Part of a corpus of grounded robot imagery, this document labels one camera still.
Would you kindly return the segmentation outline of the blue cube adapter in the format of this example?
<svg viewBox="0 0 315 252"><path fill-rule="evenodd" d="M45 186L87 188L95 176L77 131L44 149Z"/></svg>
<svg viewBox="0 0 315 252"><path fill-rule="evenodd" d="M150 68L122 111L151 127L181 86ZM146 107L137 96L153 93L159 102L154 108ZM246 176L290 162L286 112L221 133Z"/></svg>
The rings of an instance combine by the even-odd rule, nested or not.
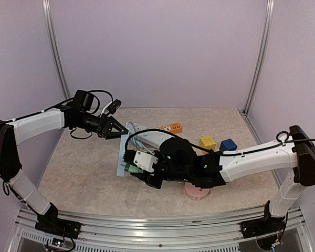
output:
<svg viewBox="0 0 315 252"><path fill-rule="evenodd" d="M232 139L226 139L220 143L219 150L221 152L235 151L237 150L237 144Z"/></svg>

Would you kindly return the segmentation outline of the light green plug adapter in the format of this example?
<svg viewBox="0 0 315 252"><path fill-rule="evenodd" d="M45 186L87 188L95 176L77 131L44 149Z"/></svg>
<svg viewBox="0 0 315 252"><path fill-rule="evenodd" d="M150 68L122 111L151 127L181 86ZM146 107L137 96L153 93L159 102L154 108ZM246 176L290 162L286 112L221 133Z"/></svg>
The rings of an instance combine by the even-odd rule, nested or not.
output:
<svg viewBox="0 0 315 252"><path fill-rule="evenodd" d="M143 172L140 168L134 165L128 164L128 163L125 165L124 170L128 173L142 173Z"/></svg>

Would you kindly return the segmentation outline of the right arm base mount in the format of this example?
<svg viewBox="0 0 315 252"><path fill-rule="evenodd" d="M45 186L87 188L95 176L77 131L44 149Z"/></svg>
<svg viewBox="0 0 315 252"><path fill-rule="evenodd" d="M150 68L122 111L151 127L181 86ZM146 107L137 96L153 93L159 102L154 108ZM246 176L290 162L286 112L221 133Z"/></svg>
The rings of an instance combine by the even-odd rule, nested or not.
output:
<svg viewBox="0 0 315 252"><path fill-rule="evenodd" d="M257 237L283 230L285 226L285 217L273 217L269 209L264 209L264 215L261 218L243 221L240 224L243 238Z"/></svg>

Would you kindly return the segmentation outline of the light blue power strip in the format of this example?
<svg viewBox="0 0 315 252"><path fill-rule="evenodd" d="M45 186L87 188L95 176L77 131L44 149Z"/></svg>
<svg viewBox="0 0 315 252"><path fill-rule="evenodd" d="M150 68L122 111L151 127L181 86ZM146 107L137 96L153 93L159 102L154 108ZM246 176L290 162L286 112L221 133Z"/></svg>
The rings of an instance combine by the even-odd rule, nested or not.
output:
<svg viewBox="0 0 315 252"><path fill-rule="evenodd" d="M124 177L125 176L125 166L126 163L123 159L125 154L125 143L129 137L129 134L122 135L120 138L120 146L119 146L119 155L118 155L118 164L117 164L117 177Z"/></svg>

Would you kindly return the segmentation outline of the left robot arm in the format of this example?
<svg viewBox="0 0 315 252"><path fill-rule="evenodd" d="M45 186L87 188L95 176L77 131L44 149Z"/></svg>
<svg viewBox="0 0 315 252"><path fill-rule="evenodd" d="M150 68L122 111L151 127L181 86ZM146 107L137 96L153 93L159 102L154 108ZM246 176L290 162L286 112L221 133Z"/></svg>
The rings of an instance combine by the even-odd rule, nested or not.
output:
<svg viewBox="0 0 315 252"><path fill-rule="evenodd" d="M92 108L99 103L98 90L77 90L76 94L44 110L9 120L0 120L0 178L7 194L15 196L29 207L51 233L59 233L63 222L58 218L58 209L38 190L35 179L29 178L32 169L23 168L28 147L35 145L35 154L41 153L40 140L59 135L64 129L75 132L84 130L105 140L120 138L127 129L114 118L122 102L110 92L103 91L110 98L104 108Z"/></svg>

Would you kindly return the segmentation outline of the yellow cube adapter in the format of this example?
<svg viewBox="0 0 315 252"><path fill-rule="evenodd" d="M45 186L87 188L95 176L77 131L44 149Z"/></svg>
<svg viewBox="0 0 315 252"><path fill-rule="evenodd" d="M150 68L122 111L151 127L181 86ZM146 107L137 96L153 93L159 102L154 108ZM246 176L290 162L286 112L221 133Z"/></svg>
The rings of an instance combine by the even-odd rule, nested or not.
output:
<svg viewBox="0 0 315 252"><path fill-rule="evenodd" d="M199 140L199 146L206 150L215 150L216 142L211 136L202 137Z"/></svg>

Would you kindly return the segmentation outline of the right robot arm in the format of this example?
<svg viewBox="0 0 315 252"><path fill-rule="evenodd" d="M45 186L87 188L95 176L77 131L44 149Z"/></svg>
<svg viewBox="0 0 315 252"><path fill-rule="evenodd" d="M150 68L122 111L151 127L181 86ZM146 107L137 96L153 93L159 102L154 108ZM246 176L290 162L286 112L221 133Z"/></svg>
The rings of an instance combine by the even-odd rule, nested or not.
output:
<svg viewBox="0 0 315 252"><path fill-rule="evenodd" d="M124 160L139 169L132 173L150 187L163 181L189 182L201 189L226 185L236 179L277 169L288 169L278 193L270 199L258 229L269 233L287 216L302 192L315 185L315 139L298 125L281 131L275 140L253 148L214 151L172 134L152 154L130 150L125 143Z"/></svg>

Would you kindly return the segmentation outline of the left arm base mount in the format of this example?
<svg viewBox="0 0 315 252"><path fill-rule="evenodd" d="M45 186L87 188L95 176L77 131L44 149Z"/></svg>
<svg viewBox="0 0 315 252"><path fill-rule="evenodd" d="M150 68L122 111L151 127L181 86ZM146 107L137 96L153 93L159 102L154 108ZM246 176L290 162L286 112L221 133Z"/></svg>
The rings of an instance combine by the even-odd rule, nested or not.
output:
<svg viewBox="0 0 315 252"><path fill-rule="evenodd" d="M82 224L80 222L60 219L57 217L54 221L50 221L44 216L38 215L35 229L56 236L77 239L81 226Z"/></svg>

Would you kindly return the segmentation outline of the long white power strip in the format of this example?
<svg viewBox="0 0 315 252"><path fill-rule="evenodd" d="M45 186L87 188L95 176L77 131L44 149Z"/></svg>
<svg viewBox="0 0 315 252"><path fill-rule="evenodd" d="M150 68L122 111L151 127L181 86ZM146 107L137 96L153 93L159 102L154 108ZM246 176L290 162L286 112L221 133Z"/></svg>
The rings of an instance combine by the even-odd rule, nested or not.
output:
<svg viewBox="0 0 315 252"><path fill-rule="evenodd" d="M165 142L167 139L172 138L172 135L158 132L158 131L150 131L150 132L144 132L140 133L133 138L145 145L151 146L153 148L158 149L160 145Z"/></svg>

